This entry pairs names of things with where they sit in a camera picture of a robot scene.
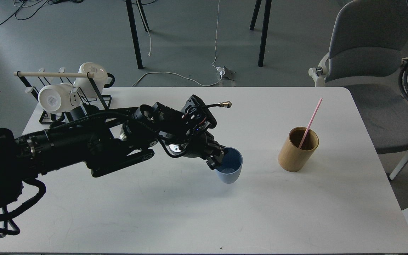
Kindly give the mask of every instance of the power outlet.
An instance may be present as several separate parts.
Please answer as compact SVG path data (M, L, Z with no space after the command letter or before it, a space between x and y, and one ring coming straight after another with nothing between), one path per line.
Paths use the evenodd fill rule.
M218 77L217 79L220 80L232 80L234 78L234 72L229 70L226 66L217 67Z

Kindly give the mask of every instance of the gray chair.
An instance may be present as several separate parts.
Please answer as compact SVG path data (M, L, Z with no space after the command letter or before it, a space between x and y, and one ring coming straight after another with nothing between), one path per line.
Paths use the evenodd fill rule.
M339 12L329 52L308 74L316 87L344 77L388 76L403 63L401 49L407 39L405 0L354 0ZM389 175L393 179L408 162L408 102L391 86L344 87L352 94L377 153L406 152Z

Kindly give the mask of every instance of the label sticker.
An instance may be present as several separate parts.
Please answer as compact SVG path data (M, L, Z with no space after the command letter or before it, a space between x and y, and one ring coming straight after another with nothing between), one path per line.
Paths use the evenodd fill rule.
M54 106L56 106L58 104L58 100L53 96L48 96L47 101L48 101L48 104L50 106L52 106L52 107L54 107Z

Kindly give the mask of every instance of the plastic cup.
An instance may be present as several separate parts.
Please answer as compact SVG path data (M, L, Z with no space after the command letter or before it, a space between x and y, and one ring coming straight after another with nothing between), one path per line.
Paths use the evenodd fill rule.
M112 78L113 76L111 74L108 74L105 68L103 68L103 66L96 63L86 62L81 64L78 73L94 74L94 82L97 85L100 94L102 94L105 85L112 85L112 83L114 82L114 79ZM108 77L112 78L111 84L105 84L108 80ZM87 98L97 98L97 93L95 92L88 78L76 78L75 82L73 83L73 86L80 87Z
M222 182L230 184L235 182L240 176L243 158L238 150L231 147L225 147L223 152L225 156L221 165L215 168L215 172Z
M52 84L39 91L40 106L48 113L68 112L81 105L77 93L72 93L73 85L70 83Z

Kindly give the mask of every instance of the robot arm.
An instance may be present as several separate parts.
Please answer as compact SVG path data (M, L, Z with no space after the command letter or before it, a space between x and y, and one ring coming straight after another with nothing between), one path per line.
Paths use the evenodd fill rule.
M45 194L45 185L36 179L39 174L85 162L93 177L103 176L152 158L150 147L157 143L172 158L202 158L211 169L220 166L224 146L208 131L217 124L210 107L229 108L231 103L205 105L192 95L180 111L159 102L138 108L88 108L86 114L76 108L72 121L18 138L9 129L0 129L0 221L4 222L0 237L19 234L13 218ZM120 137L114 138L110 128L118 125L122 125ZM38 187L39 192L8 212L6 206L18 199L22 182Z

